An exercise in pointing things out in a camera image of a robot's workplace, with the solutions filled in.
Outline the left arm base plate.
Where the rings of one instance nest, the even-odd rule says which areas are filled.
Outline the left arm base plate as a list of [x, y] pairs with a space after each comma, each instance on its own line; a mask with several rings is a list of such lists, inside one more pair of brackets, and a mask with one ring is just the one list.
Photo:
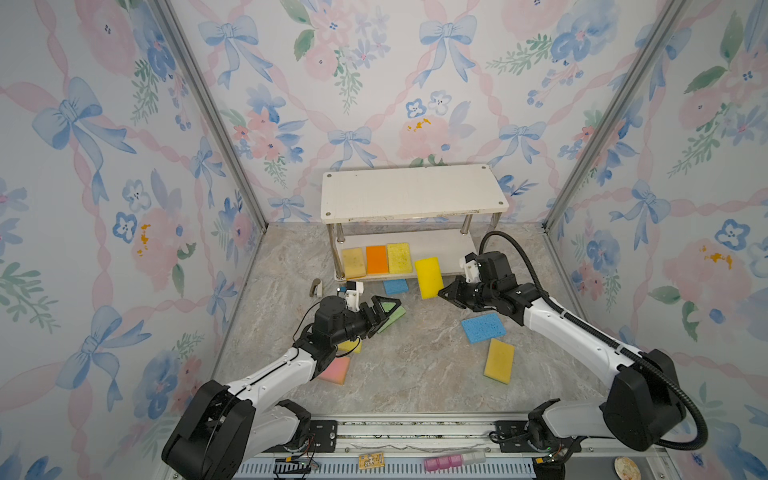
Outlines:
[[301, 427], [297, 433], [298, 439], [291, 440], [287, 445], [277, 445], [267, 450], [267, 453], [293, 454], [299, 453], [334, 453], [338, 440], [339, 422], [336, 420], [311, 420], [306, 428]]

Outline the yellow green-backed sponge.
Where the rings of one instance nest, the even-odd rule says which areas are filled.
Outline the yellow green-backed sponge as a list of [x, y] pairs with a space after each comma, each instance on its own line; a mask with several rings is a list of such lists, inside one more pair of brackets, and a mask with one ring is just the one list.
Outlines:
[[496, 338], [492, 339], [488, 349], [484, 376], [508, 385], [512, 377], [515, 347]]

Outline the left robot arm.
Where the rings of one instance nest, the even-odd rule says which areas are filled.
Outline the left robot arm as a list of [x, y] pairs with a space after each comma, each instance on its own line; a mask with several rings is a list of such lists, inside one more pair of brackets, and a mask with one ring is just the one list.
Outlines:
[[279, 359], [228, 385], [210, 380], [200, 387], [166, 441], [162, 461], [184, 479], [231, 479], [257, 454], [306, 450], [311, 414], [286, 394], [319, 377], [338, 359], [340, 344], [374, 336], [400, 305], [378, 295], [358, 306], [341, 296], [318, 301], [310, 309], [313, 322]]

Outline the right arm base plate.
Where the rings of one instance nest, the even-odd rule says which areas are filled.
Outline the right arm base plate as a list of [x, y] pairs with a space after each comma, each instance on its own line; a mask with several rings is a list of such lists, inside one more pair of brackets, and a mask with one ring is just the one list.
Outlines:
[[527, 420], [496, 421], [489, 439], [502, 453], [542, 455], [567, 452], [576, 440], [575, 437], [555, 437], [545, 426]]

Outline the pale yellow orange-backed sponge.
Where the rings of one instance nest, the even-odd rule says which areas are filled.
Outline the pale yellow orange-backed sponge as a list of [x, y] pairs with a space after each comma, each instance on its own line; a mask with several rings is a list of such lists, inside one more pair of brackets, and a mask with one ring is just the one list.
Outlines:
[[344, 277], [347, 280], [363, 278], [367, 275], [367, 268], [363, 249], [348, 248], [342, 251], [342, 263]]

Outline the orange sponge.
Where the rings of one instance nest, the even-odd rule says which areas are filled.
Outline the orange sponge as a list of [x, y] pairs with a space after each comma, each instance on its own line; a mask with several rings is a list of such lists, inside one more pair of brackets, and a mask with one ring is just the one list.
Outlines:
[[389, 261], [385, 245], [369, 246], [366, 248], [367, 273], [369, 275], [386, 275], [389, 273]]

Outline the bright yellow sponge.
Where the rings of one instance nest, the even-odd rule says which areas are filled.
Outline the bright yellow sponge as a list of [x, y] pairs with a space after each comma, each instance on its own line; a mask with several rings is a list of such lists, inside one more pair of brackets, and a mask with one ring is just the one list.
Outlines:
[[414, 265], [421, 298], [424, 300], [436, 298], [439, 291], [444, 288], [439, 259], [425, 258], [417, 260]]

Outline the green sponge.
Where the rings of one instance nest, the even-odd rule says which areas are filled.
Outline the green sponge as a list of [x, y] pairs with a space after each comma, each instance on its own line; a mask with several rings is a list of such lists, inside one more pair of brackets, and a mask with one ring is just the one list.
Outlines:
[[401, 304], [395, 304], [394, 302], [383, 302], [382, 307], [385, 309], [385, 312], [389, 314], [389, 317], [378, 330], [379, 333], [383, 333], [387, 328], [402, 318], [406, 313], [404, 307]]

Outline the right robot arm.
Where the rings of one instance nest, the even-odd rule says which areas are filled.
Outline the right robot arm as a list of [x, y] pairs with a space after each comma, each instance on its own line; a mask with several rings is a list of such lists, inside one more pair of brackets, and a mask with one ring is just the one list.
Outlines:
[[537, 279], [521, 283], [498, 251], [469, 254], [463, 274], [439, 297], [474, 312], [493, 311], [554, 342], [607, 386], [602, 400], [550, 399], [529, 412], [522, 438], [544, 451], [567, 438], [613, 438], [644, 451], [653, 445], [685, 450], [667, 434], [692, 419], [696, 441], [706, 425], [695, 403], [680, 388], [672, 360], [659, 350], [643, 352], [586, 323], [555, 301]]

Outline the yellow cellulose sponge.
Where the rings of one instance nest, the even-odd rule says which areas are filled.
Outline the yellow cellulose sponge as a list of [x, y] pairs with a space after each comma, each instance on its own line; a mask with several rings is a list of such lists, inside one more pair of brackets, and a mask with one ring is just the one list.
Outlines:
[[408, 243], [390, 243], [386, 246], [386, 249], [390, 274], [410, 274], [413, 271], [410, 245]]

